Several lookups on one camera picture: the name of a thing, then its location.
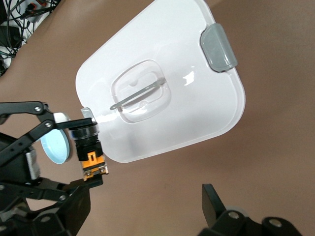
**bolt head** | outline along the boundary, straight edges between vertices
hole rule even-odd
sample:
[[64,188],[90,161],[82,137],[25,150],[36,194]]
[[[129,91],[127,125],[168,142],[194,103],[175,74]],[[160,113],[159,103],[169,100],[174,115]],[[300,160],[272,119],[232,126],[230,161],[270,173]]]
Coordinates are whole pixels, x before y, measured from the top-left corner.
[[278,227],[278,228],[280,228],[282,226],[280,220],[277,220],[277,219],[270,219],[269,223],[272,224],[273,226]]
[[65,199],[66,199],[65,195],[61,195],[61,196],[59,197],[59,200],[60,200],[60,201],[63,201],[63,200],[65,200]]
[[239,216],[236,212],[234,212],[234,211],[229,212],[228,215],[229,215],[231,218],[233,218],[233,219],[238,219],[238,218],[240,218],[240,216]]
[[41,108],[40,107],[35,107],[34,110],[37,111],[37,112],[40,112]]

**white plastic lid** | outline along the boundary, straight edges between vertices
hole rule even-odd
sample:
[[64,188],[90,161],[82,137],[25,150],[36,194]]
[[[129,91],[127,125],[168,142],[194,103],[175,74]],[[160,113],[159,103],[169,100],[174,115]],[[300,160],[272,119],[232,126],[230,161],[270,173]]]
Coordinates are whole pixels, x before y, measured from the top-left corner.
[[203,0],[155,0],[78,71],[104,153],[130,162],[221,135],[240,119],[235,68],[213,71],[200,46],[215,23]]
[[63,130],[53,129],[40,138],[46,155],[56,164],[64,163],[70,155],[70,145]]

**gray latch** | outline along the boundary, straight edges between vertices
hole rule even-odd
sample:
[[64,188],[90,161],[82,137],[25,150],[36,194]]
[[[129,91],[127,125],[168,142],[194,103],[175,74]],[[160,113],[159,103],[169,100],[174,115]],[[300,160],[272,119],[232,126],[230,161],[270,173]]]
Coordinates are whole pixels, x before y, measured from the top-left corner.
[[217,72],[227,71],[237,65],[237,60],[220,24],[206,28],[200,38],[201,48],[210,67]]

